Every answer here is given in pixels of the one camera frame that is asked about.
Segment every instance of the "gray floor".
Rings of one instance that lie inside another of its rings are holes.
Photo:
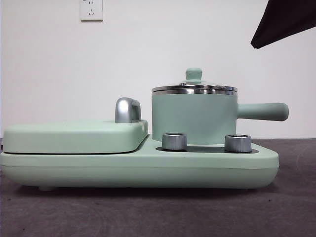
[[[257,190],[59,188],[1,175],[2,237],[316,236],[316,139],[260,139],[279,153]]]

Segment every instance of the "saucepan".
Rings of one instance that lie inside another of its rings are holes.
[[[201,81],[200,68],[188,68],[179,85],[152,90],[153,139],[164,133],[187,135],[188,144],[223,144],[225,136],[236,134],[237,119],[284,121],[284,103],[238,104],[237,88],[208,85]]]

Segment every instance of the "pot lid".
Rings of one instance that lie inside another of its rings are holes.
[[[186,80],[179,85],[160,86],[152,89],[153,94],[227,94],[236,95],[237,88],[225,85],[208,85],[201,80],[201,68],[188,68]]]

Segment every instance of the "silver knob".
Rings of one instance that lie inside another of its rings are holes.
[[[225,150],[236,153],[251,152],[251,137],[248,135],[226,135]]]
[[[162,135],[162,148],[166,150],[186,150],[187,135],[184,133],[164,133]]]

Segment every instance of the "electrical outlet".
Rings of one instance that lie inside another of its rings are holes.
[[[81,21],[102,21],[103,0],[80,0]]]

